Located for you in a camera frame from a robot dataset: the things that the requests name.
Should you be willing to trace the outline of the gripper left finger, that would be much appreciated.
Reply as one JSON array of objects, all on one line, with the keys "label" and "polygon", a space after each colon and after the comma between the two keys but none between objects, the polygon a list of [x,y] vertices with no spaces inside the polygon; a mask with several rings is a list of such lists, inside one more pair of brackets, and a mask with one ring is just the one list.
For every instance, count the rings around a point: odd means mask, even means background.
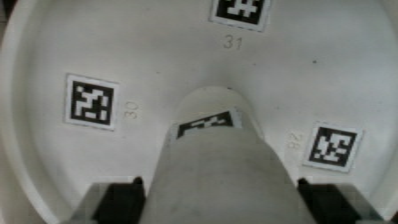
[{"label": "gripper left finger", "polygon": [[138,224],[145,204],[143,180],[93,183],[63,224]]}]

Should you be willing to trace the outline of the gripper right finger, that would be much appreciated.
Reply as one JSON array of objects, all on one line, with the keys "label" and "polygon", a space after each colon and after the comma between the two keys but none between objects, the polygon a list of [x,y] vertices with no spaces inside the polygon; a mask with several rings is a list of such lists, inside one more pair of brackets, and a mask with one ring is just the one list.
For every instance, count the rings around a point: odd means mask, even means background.
[{"label": "gripper right finger", "polygon": [[296,191],[316,224],[356,224],[358,221],[379,220],[379,214],[353,185],[314,184],[300,178]]}]

